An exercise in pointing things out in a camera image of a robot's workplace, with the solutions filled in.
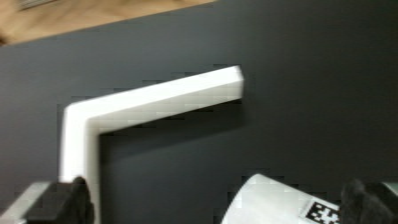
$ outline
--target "white l-shaped bracket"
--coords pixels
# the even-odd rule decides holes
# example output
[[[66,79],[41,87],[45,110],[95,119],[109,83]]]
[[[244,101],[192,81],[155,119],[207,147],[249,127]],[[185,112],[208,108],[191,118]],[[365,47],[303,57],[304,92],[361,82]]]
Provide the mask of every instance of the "white l-shaped bracket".
[[[98,135],[242,98],[239,66],[72,104],[65,111],[61,182],[88,180],[100,213]]]

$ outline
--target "black object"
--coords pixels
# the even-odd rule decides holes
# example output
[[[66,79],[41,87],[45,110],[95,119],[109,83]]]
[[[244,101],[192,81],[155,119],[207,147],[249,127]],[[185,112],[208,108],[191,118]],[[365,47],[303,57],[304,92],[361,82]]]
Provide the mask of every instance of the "black object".
[[[91,224],[95,207],[84,178],[54,183],[25,215],[27,224]]]
[[[386,183],[354,180],[342,193],[342,224],[397,224],[398,195]]]
[[[95,206],[84,178],[34,183],[0,217],[0,224],[93,224]]]

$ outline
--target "qr-like code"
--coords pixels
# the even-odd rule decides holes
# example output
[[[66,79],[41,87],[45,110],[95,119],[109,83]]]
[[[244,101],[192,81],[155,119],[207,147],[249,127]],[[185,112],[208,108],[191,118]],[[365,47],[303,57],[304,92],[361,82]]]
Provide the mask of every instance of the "qr-like code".
[[[319,202],[313,203],[306,218],[322,224],[340,224],[340,213],[338,211],[322,205]]]

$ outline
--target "dark gray surface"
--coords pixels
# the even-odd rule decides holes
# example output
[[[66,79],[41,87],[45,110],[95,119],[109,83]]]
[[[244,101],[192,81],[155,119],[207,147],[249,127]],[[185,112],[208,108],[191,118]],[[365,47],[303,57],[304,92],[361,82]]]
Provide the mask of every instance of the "dark gray surface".
[[[256,169],[329,200],[354,177],[398,181],[397,12],[224,0],[0,48],[0,207],[57,179],[68,103],[233,64],[244,104],[102,138],[107,224],[214,223]]]

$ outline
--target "white plastic piece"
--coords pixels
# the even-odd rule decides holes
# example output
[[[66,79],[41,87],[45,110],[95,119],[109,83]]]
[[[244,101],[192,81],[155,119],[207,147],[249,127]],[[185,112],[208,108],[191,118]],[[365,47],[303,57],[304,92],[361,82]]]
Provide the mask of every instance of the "white plastic piece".
[[[242,98],[239,66],[113,94],[66,108],[61,181],[88,180],[100,220],[98,135]]]
[[[50,185],[52,185],[50,182],[38,182],[29,186],[8,211],[4,212],[4,214],[0,216],[2,224],[25,224],[27,223],[24,215],[29,212],[29,209],[33,208],[41,195],[45,194],[45,191],[50,188]]]
[[[317,212],[310,210],[313,205],[322,206]],[[235,196],[223,224],[338,224],[333,210],[333,203],[256,174]]]

